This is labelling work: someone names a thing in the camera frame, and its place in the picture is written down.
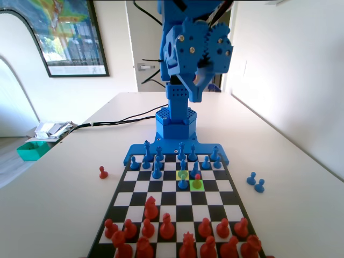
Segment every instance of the green highlighted square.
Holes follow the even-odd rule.
[[[192,185],[192,183],[194,182],[195,180],[189,180],[189,182],[190,182],[190,191],[191,192],[204,192],[204,184],[203,184],[203,180],[199,180],[200,181],[200,183],[201,183],[201,186],[200,186],[200,188],[198,188],[198,189],[196,189],[196,188],[194,188],[194,186]]]

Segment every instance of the white wall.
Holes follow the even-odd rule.
[[[228,84],[344,177],[344,1],[265,2],[239,2]]]
[[[82,123],[116,94],[137,91],[125,2],[94,4],[110,77],[49,78],[25,25],[0,15],[0,55],[17,73],[40,120]]]

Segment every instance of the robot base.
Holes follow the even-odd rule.
[[[162,148],[162,154],[166,153],[178,153],[179,152],[179,143],[183,142],[185,144],[184,150],[185,153],[188,154],[191,152],[191,145],[195,145],[195,154],[205,154],[205,153],[212,153],[214,146],[219,148],[219,152],[222,157],[223,161],[226,165],[229,165],[230,161],[228,160],[224,149],[222,148],[221,144],[201,144],[197,141],[196,133],[191,135],[188,139],[164,139],[156,133],[155,141],[150,144],[150,153],[156,154],[156,148],[160,146]],[[123,164],[126,166],[130,160],[132,154],[146,154],[145,145],[143,144],[133,144],[130,146],[127,155],[124,158]]]

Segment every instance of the door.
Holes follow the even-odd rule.
[[[162,16],[157,12],[157,1],[136,1],[136,3],[159,21],[162,21]],[[140,11],[133,4],[133,1],[126,1],[126,9],[138,90],[165,91],[164,87],[154,81],[141,84],[146,78],[160,69],[158,62],[142,61],[142,59],[159,59],[162,26]],[[152,79],[165,85],[165,82],[161,81],[160,73]]]

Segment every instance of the chessboard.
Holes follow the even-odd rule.
[[[104,235],[104,223],[109,218],[118,225],[119,230],[124,230],[126,219],[131,219],[136,224],[136,235],[131,239],[126,239],[126,243],[132,246],[133,257],[135,257],[137,241],[142,236],[141,230],[145,220],[145,203],[150,196],[156,200],[155,205],[159,211],[158,216],[151,220],[155,232],[149,238],[156,258],[179,257],[179,249],[183,244],[183,234],[187,232],[193,234],[194,247],[197,251],[197,257],[200,258],[200,247],[206,239],[199,235],[197,228],[203,218],[208,218],[210,221],[211,235],[214,236],[216,242],[218,257],[221,257],[221,245],[228,242],[233,235],[237,236],[234,225],[241,218],[248,220],[249,235],[256,235],[227,166],[222,162],[221,168],[217,169],[213,166],[214,162],[211,162],[210,168],[204,169],[201,163],[206,156],[210,158],[210,154],[198,154],[202,186],[199,189],[192,186],[190,172],[194,167],[194,162],[187,160],[185,170],[189,172],[189,176],[186,178],[189,184],[185,190],[181,190],[178,187],[178,182],[181,180],[178,177],[178,171],[181,165],[177,155],[178,153],[164,155],[160,169],[162,176],[157,180],[152,177],[153,163],[150,164],[150,168],[144,169],[142,167],[144,156],[134,155],[140,166],[133,170],[129,162],[125,167],[88,258],[115,257],[116,248],[111,239]],[[174,236],[168,240],[163,239],[159,234],[165,213],[170,214],[171,222],[175,226]],[[216,231],[216,226],[223,218],[228,219],[230,227],[230,235],[225,239],[219,237]],[[247,238],[239,236],[237,238],[239,240],[237,244],[238,255],[242,258],[240,247]],[[260,258],[266,257],[263,250],[259,252],[259,256]]]

